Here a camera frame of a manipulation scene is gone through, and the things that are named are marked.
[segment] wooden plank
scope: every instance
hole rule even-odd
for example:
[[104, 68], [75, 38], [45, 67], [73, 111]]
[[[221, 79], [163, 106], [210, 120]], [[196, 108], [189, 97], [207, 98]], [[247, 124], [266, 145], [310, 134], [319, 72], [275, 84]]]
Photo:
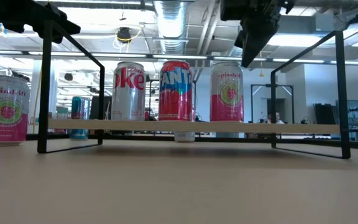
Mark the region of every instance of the wooden plank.
[[121, 131], [204, 131], [232, 133], [339, 134], [338, 125], [321, 124], [244, 124], [185, 121], [110, 121], [50, 119], [49, 128], [104, 129]]

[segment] soda can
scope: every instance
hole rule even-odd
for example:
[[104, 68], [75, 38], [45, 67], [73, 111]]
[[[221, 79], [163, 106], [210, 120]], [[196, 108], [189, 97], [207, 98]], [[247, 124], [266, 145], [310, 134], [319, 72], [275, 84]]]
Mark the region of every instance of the soda can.
[[158, 120], [191, 121], [192, 82], [190, 66], [182, 61], [168, 61], [160, 72]]
[[25, 141], [30, 88], [21, 78], [0, 75], [0, 145]]
[[242, 69], [237, 62], [214, 65], [210, 107], [211, 121], [244, 122]]
[[[71, 102], [71, 118], [72, 119], [89, 119], [90, 118], [91, 100], [86, 97], [74, 96]], [[87, 129], [72, 129], [70, 139], [87, 140]]]
[[111, 119], [144, 121], [145, 76], [143, 65], [120, 62], [114, 71]]

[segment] diet coke can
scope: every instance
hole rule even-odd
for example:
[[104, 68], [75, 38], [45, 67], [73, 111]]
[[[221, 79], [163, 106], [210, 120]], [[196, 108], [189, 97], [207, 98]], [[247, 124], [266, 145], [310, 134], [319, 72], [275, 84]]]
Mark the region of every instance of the diet coke can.
[[211, 75], [211, 121], [244, 122], [242, 69], [237, 62], [214, 65]]
[[21, 78], [0, 75], [0, 145], [25, 141], [30, 88]]
[[187, 62], [169, 61], [160, 73], [158, 120], [191, 121], [193, 76]]
[[111, 119], [144, 121], [145, 77], [143, 65], [120, 62], [114, 71]]

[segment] wooden table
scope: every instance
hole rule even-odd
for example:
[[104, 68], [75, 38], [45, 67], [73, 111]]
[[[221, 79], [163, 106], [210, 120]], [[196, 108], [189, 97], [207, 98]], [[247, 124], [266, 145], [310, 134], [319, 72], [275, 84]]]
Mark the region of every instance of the wooden table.
[[0, 224], [358, 223], [358, 150], [341, 160], [268, 144], [105, 141], [36, 152], [36, 141], [0, 147]]

